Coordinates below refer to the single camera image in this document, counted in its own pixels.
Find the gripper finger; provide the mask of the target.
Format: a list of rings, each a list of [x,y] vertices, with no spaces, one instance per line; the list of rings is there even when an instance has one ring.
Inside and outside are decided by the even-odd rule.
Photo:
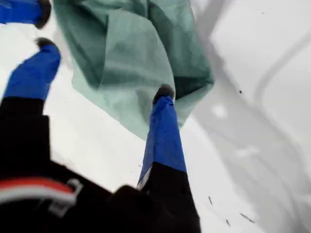
[[[0,104],[0,147],[10,155],[48,158],[49,118],[43,114],[61,55],[47,38],[36,39],[39,51],[10,75]]]
[[[153,99],[138,189],[159,202],[178,226],[200,226],[173,99],[174,91],[165,84]]]
[[[1,0],[0,23],[32,24],[42,29],[52,11],[49,0]]]

